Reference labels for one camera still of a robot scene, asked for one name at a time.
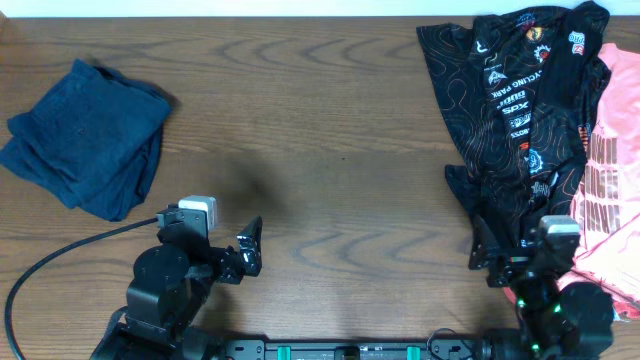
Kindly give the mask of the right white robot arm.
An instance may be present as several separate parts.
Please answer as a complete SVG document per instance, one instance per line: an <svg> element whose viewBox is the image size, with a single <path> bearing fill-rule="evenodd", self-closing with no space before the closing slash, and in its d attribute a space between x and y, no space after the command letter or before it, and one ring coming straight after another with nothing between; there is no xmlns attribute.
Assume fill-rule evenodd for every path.
<svg viewBox="0 0 640 360"><path fill-rule="evenodd" d="M489 287L511 290L519 324L486 331L475 359L598 359L613 344L612 296L590 281L558 285L574 266L575 220L546 215L518 246L500 241L479 215L472 226L468 267L487 270Z"/></svg>

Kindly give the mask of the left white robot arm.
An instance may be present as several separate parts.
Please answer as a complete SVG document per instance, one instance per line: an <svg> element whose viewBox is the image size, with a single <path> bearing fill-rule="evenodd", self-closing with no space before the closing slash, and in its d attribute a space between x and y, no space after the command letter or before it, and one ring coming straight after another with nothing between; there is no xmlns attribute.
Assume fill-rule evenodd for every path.
<svg viewBox="0 0 640 360"><path fill-rule="evenodd" d="M224 359L224 340L192 326L216 283L238 285L262 269L263 219L237 234L239 248L210 245L212 210L171 205L157 214L160 244L133 266L126 306L114 312L93 359Z"/></svg>

